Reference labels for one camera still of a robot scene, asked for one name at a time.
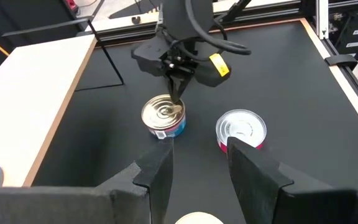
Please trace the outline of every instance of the black mat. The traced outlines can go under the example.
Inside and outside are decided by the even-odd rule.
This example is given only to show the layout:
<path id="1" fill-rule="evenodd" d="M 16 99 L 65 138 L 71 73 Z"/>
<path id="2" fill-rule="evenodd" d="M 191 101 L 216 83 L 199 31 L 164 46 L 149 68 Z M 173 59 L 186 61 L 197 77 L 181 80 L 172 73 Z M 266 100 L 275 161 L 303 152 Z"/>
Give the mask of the black mat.
<path id="1" fill-rule="evenodd" d="M 166 223 L 195 211 L 245 223 L 214 129 L 237 108 L 265 120 L 267 154 L 335 187 L 358 187 L 358 115 L 300 22 L 228 34 L 253 54 L 225 53 L 228 81 L 217 88 L 191 82 L 184 93 L 188 123 L 175 140 Z M 139 71 L 129 49 L 109 49 L 126 86 L 74 94 L 35 184 L 97 185 L 156 143 L 140 111 L 167 90 L 161 78 Z"/>

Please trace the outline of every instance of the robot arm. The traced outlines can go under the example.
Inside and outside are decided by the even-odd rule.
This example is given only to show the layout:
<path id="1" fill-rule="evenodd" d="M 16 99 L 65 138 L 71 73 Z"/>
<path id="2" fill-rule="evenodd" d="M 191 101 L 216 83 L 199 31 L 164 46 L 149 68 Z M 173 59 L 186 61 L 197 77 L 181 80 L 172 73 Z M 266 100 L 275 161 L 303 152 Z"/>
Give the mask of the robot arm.
<path id="1" fill-rule="evenodd" d="M 207 42 L 217 47 L 214 57 L 219 62 L 224 61 L 220 56 L 223 51 L 249 55 L 251 52 L 247 47 L 227 41 L 227 35 L 218 22 L 234 19 L 249 2 L 239 1 L 228 13 L 214 20 L 211 0 L 163 1 L 155 37 L 133 49 L 132 58 L 137 60 L 143 72 L 166 79 L 174 103 L 193 77 L 200 84 L 216 87 L 230 77 L 231 67 L 225 62 L 218 65 L 211 57 L 200 57 L 195 44 Z M 208 34 L 212 26 L 222 32 L 223 40 Z"/>

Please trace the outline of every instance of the black cable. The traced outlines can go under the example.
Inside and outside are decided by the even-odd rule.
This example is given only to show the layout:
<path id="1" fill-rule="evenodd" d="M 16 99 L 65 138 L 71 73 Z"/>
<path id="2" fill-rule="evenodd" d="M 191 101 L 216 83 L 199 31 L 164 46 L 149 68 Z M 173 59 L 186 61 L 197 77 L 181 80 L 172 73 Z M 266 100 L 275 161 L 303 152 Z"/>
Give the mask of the black cable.
<path id="1" fill-rule="evenodd" d="M 115 87 L 115 86 L 123 86 L 124 84 L 114 84 L 114 85 L 105 85 L 105 86 L 96 86 L 96 87 L 89 87 L 89 88 L 82 88 L 74 91 L 84 91 L 84 90 L 97 90 L 100 88 L 108 88 L 108 87 Z"/>
<path id="2" fill-rule="evenodd" d="M 95 2 L 97 2 L 98 0 L 94 0 L 92 3 L 89 3 L 87 5 L 84 5 L 84 6 L 78 6 L 78 7 L 87 7 L 87 6 L 91 6 L 93 5 Z"/>
<path id="3" fill-rule="evenodd" d="M 241 54 L 241 55 L 251 54 L 251 51 L 244 45 L 230 42 L 228 40 L 219 40 L 211 37 L 197 23 L 193 12 L 193 6 L 191 5 L 191 0 L 185 0 L 185 6 L 186 6 L 187 16 L 191 22 L 191 25 L 193 26 L 194 30 L 198 33 L 198 35 L 200 35 L 207 43 L 219 49 L 223 49 L 227 52 L 231 52 L 234 54 Z"/>
<path id="4" fill-rule="evenodd" d="M 135 4 L 137 6 L 137 9 L 139 10 L 139 14 L 143 14 L 142 9 L 140 8 L 140 2 L 139 0 L 135 0 Z"/>
<path id="5" fill-rule="evenodd" d="M 152 2 L 152 0 L 149 0 L 149 2 L 151 3 L 151 5 L 153 5 L 153 8 L 154 8 L 155 10 L 157 10 L 157 7 L 156 7 L 155 4 Z"/>
<path id="6" fill-rule="evenodd" d="M 223 26 L 220 23 L 218 23 L 217 21 L 214 21 L 214 23 L 215 23 L 216 27 L 221 31 L 221 33 L 223 35 L 223 39 L 227 40 L 227 34 L 226 34 L 226 31 L 224 30 Z M 191 59 L 193 59 L 195 61 L 199 61 L 199 62 L 207 62 L 207 61 L 209 61 L 209 57 L 197 56 L 197 55 L 189 52 L 183 45 L 180 45 L 180 43 L 188 42 L 188 41 L 205 42 L 205 40 L 201 39 L 201 37 L 190 37 L 190 38 L 187 38 L 187 39 L 171 41 L 170 48 L 178 47 L 187 57 L 189 57 L 189 58 L 191 58 Z M 219 49 L 216 53 L 221 54 L 223 52 L 224 52 L 223 49 Z"/>

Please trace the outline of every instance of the metal frame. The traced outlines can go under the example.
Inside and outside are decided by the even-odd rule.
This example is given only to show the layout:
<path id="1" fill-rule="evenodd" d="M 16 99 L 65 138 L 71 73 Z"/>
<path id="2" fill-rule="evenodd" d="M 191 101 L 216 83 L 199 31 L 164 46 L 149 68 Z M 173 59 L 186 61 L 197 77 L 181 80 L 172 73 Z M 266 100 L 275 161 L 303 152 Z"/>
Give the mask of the metal frame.
<path id="1" fill-rule="evenodd" d="M 328 0 L 316 0 L 316 33 L 320 40 L 328 39 Z"/>
<path id="2" fill-rule="evenodd" d="M 6 20 L 8 21 L 8 23 L 15 28 L 16 30 L 21 30 L 20 26 L 16 23 L 16 21 L 11 17 L 11 15 L 9 15 L 9 13 L 5 10 L 5 8 L 2 6 L 1 2 L 0 2 L 0 12 L 1 14 L 6 18 Z M 31 43 L 31 40 L 28 36 L 23 35 L 22 38 L 27 41 L 28 43 Z M 14 44 L 11 42 L 11 40 L 7 39 L 7 41 L 9 42 L 9 44 L 11 44 L 11 47 L 14 47 Z"/>
<path id="3" fill-rule="evenodd" d="M 336 55 L 338 52 L 333 47 L 328 39 L 328 16 L 329 12 L 349 12 L 358 11 L 358 0 L 349 0 L 329 3 L 328 0 L 323 0 L 317 4 L 317 1 L 297 0 L 290 2 L 281 2 L 277 4 L 269 4 L 265 6 L 256 6 L 245 8 L 239 16 L 231 22 L 223 24 L 225 28 L 246 26 L 264 22 L 276 22 L 287 19 L 306 18 L 310 23 L 313 21 L 313 16 L 316 15 L 320 7 L 320 16 L 323 15 L 323 20 L 320 19 L 320 33 L 319 38 L 323 42 L 328 51 Z M 215 17 L 220 16 L 225 12 L 217 12 Z M 99 30 L 101 42 L 104 45 L 125 44 L 128 42 L 136 42 L 149 39 L 154 35 L 156 22 L 149 22 L 146 24 L 138 24 L 127 27 L 120 27 L 115 29 Z M 349 67 L 340 68 L 344 76 L 348 79 L 353 89 L 358 94 L 358 81 Z"/>
<path id="4" fill-rule="evenodd" d="M 106 55 L 107 59 L 109 60 L 112 68 L 114 69 L 114 71 L 117 73 L 117 76 L 119 77 L 121 83 L 117 84 L 117 85 L 108 85 L 108 86 L 99 86 L 99 87 L 93 87 L 93 88 L 84 88 L 84 89 L 80 89 L 80 90 L 76 90 L 76 91 L 81 91 L 81 90 L 91 90 L 91 89 L 95 89 L 95 88 L 104 88 L 104 87 L 110 87 L 110 86 L 121 86 L 124 85 L 124 79 L 122 78 L 121 74 L 119 73 L 116 65 L 114 64 L 113 60 L 111 59 L 109 52 L 106 50 L 106 47 L 103 44 L 103 41 L 101 40 L 100 36 L 99 36 L 99 32 L 97 32 L 93 25 L 92 22 L 86 18 L 86 19 L 78 19 L 75 21 L 70 21 L 70 22 L 62 22 L 60 24 L 54 24 L 54 25 L 50 25 L 50 26 L 43 26 L 43 27 L 38 27 L 38 28 L 33 28 L 33 29 L 27 29 L 27 30 L 20 30 L 20 31 L 14 31 L 14 32 L 8 32 L 3 34 L 3 37 L 9 37 L 9 36 L 13 36 L 13 35 L 21 35 L 21 34 L 28 34 L 31 32 L 37 32 L 37 31 L 41 31 L 41 30 L 49 30 L 49 29 L 55 29 L 55 28 L 59 28 L 59 27 L 65 27 L 65 26 L 72 26 L 72 25 L 78 25 L 82 22 L 87 22 L 88 25 L 91 27 L 92 30 L 92 34 L 94 34 L 94 36 L 96 37 L 96 40 L 98 41 L 98 45 L 102 48 L 104 54 Z"/>
<path id="5" fill-rule="evenodd" d="M 66 0 L 60 0 L 60 3 L 62 4 L 62 7 L 66 10 L 67 14 L 71 17 L 71 19 L 73 21 L 76 20 L 77 16 L 71 10 L 70 6 L 68 5 L 68 2 Z M 76 28 L 80 31 L 84 31 L 84 27 L 82 27 L 80 24 L 76 24 Z"/>

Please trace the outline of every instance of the wooden table edge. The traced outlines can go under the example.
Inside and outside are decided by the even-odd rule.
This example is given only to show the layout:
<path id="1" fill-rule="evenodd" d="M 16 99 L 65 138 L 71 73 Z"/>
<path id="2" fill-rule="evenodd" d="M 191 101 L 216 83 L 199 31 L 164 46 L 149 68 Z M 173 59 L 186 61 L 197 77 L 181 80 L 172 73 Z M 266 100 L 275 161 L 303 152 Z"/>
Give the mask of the wooden table edge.
<path id="1" fill-rule="evenodd" d="M 70 85 L 69 90 L 67 91 L 67 94 L 63 100 L 63 103 L 59 108 L 59 111 L 58 111 L 49 131 L 48 131 L 47 136 L 45 137 L 45 140 L 40 148 L 40 151 L 37 154 L 37 157 L 35 158 L 32 166 L 30 168 L 29 173 L 27 174 L 27 177 L 24 180 L 24 183 L 22 184 L 22 186 L 4 186 L 4 183 L 2 183 L 3 187 L 30 187 L 32 185 L 32 183 L 35 179 L 35 176 L 38 173 L 38 169 L 39 169 L 39 167 L 48 151 L 49 145 L 52 142 L 52 139 L 56 133 L 56 130 L 57 130 L 59 124 L 60 124 L 60 121 L 62 120 L 63 115 L 67 109 L 68 103 L 70 102 L 70 100 L 74 94 L 75 88 L 82 76 L 82 73 L 84 72 L 85 67 L 89 62 L 89 59 L 92 55 L 92 52 L 93 52 L 93 49 L 94 49 L 96 43 L 97 43 L 96 38 L 93 37 L 93 41 L 92 41 L 91 45 L 89 46 L 87 53 L 85 54 L 84 60 L 82 61 L 81 65 L 75 75 L 75 78 Z"/>
<path id="2" fill-rule="evenodd" d="M 310 24 L 305 18 L 300 19 L 301 23 L 305 27 L 311 41 L 316 46 L 318 52 L 320 53 L 323 59 L 330 57 L 329 52 L 320 41 L 314 30 L 311 28 Z M 350 101 L 351 105 L 355 109 L 356 113 L 358 114 L 358 96 L 357 93 L 354 91 L 350 83 L 347 81 L 344 74 L 341 72 L 338 66 L 330 66 L 329 67 L 332 75 L 334 76 L 335 80 L 338 82 L 339 86 L 342 88 L 342 91 L 345 93 L 347 99 Z"/>

